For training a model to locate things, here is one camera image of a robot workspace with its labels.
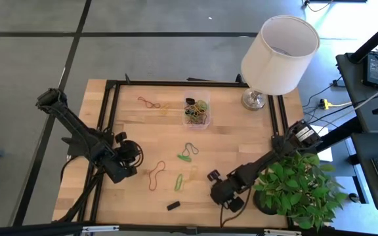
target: potted plant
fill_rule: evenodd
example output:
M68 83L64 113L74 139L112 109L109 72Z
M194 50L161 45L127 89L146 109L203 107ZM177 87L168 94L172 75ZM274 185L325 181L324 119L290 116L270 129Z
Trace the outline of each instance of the potted plant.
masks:
M274 163L259 174L253 197L255 205L264 213L272 209L279 215L287 215L303 229L332 222L334 210L342 208L347 194L332 177L325 174L334 171L329 164L320 165L317 155L296 152Z

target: desk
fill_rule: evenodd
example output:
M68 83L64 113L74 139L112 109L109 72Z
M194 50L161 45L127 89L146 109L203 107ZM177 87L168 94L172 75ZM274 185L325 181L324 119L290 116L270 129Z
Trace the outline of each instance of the desk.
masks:
M351 102L356 103L365 100L377 92L374 88L362 84L361 80L364 76L362 63L353 64L349 62L346 54L336 56L336 60ZM326 149L348 138L354 132L378 133L378 115L372 113L376 108L378 108L378 98L369 101L366 105L357 109L357 116L355 118L342 124L339 128L336 128L322 138L324 142L318 146L318 150Z
M378 134L352 134L351 138L378 210L378 177L371 162L372 158L378 158Z
M105 84L106 80L94 79L87 84L79 118L89 127L96 127ZM182 101L185 90L208 90L211 93L212 121L206 130L188 130L183 127ZM116 134L125 131L130 140L140 144L144 151L144 162L138 167L137 175L118 184L104 177L96 221L142 226L218 227L221 207L212 202L209 196L211 183L207 174L214 169L227 174L241 164L257 160L271 148L273 131L269 106L260 111L248 111L240 104L244 90L223 87L120 86L113 131ZM169 103L167 115L162 115L158 109L146 108L143 102L137 100L139 96L161 104ZM283 97L287 120L292 125L303 118L299 91L296 89ZM277 115L277 118L281 124L280 116ZM177 158L187 142L192 142L199 149L199 154L192 156L191 163ZM150 191L148 172L160 160L166 162L166 171L158 174L157 189ZM66 167L53 220L62 217L82 192L87 167L88 161L83 157ZM177 176L182 173L186 180L192 167L198 168L194 180L185 184L183 191L175 192ZM181 206L168 212L166 206L175 201L180 201ZM91 201L87 203L85 213L87 220L90 204ZM224 211L224 218L232 215ZM245 212L228 222L227 226L285 228L287 221L284 216L263 214L249 201Z

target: lamp base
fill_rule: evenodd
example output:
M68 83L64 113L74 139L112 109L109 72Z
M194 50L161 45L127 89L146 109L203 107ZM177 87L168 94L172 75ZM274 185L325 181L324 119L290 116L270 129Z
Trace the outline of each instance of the lamp base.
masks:
M241 96L241 104L243 104L246 109L257 111L263 108L265 105L265 100L260 92L257 92L252 88L248 88Z

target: container of rubber bands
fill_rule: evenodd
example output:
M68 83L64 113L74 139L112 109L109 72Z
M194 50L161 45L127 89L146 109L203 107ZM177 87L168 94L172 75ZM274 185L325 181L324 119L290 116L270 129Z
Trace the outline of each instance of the container of rubber bands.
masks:
M184 92L183 125L194 130L206 129L211 122L211 105L209 91Z

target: rubber band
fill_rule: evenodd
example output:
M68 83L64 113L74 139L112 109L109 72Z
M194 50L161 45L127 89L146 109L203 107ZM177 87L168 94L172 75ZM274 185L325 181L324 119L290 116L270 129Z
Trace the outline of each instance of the rubber band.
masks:
M195 180L195 177L196 177L197 173L198 173L198 167L197 166L190 167L189 179L183 181L183 183L182 183L182 189L181 190L184 190L185 184L191 182L192 180Z
M190 143L190 142L187 142L187 143L184 145L184 150L182 151L182 156L189 156L189 155L190 155L190 151L189 151L189 149L188 149L188 146L190 146L190 149L192 150L192 153L193 153L193 154L196 155L196 154L198 154L198 153L200 152L199 149L196 148L194 144L192 144L192 143Z
M183 174L179 174L176 179L176 184L175 184L175 191L179 191L180 187L182 187L182 182L183 182Z
M195 104L187 105L184 108L186 123L191 125L204 125L207 116L208 105L203 100L198 100Z
M153 173L153 171L155 171L155 170L157 169L157 167L158 167L158 165L159 165L160 163L163 163L163 164L164 164L164 167L163 167L161 170L157 171L157 172L154 174L154 180L155 180L155 183L156 183L156 184L155 184L154 188L151 188L151 173ZM151 191L156 190L156 188L157 188L157 174L158 174L159 172L161 172L161 171L164 171L164 169L165 169L165 162L164 162L164 161L159 161L159 162L157 163L156 167L148 173L148 178L150 179L150 184L148 184L148 189L149 189L149 190L151 190Z
M164 104L164 106L160 108L160 113L162 115L167 115L167 113L169 112L169 107L170 107L170 104L168 103Z
M189 156L184 156L182 154L178 154L177 157L180 158L183 161L192 162L192 158L190 158Z
M160 104L159 103L152 103L152 102L150 102L150 101L147 101L147 100L145 100L145 98L143 98L143 97L138 97L138 100L142 100L142 101L144 101L145 102L145 106L147 107L147 108L160 108Z

